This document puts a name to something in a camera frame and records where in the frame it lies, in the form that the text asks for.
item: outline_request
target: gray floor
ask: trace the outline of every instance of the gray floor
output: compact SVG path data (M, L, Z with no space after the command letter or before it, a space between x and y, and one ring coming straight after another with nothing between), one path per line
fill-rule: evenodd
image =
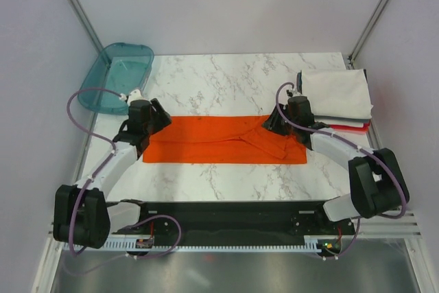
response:
M85 271L117 254L88 251L66 257L66 266ZM142 261L124 257L84 277L60 268L52 293L419 292L398 242L358 241L338 261L287 253L174 253Z

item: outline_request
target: orange fabric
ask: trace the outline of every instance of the orange fabric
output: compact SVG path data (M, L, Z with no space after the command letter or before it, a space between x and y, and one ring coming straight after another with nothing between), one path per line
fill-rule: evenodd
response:
M305 164L306 149L293 136L261 127L268 116L172 117L151 136L145 163Z

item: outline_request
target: wall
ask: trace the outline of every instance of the wall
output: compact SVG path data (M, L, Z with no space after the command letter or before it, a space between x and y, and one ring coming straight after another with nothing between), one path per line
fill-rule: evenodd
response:
M355 66L368 70L373 116L399 159L439 270L439 0L391 0Z
M71 182L84 140L65 104L96 52L67 0L0 6L0 292L29 292L55 191Z
M156 54L352 52L378 0L80 0L104 45Z

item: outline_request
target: teal plastic basket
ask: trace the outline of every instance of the teal plastic basket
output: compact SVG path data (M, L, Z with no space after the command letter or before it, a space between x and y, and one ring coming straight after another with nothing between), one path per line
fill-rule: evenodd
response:
M150 77L154 52L145 45L111 44L101 51L88 72L81 89L99 87L128 94L143 90ZM85 108L96 113L128 114L128 105L116 95L102 91L87 91L78 96Z

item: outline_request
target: marble tabletop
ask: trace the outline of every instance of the marble tabletop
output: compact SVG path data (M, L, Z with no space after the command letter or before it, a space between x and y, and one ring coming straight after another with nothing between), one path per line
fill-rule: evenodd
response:
M267 115L277 88L302 69L345 69L340 53L157 56L143 92L172 115ZM113 138L125 116L98 114L94 132ZM364 134L346 134L368 146ZM92 138L88 173L108 151ZM108 201L326 200L349 192L348 173L307 150L306 165L146 164L137 161Z

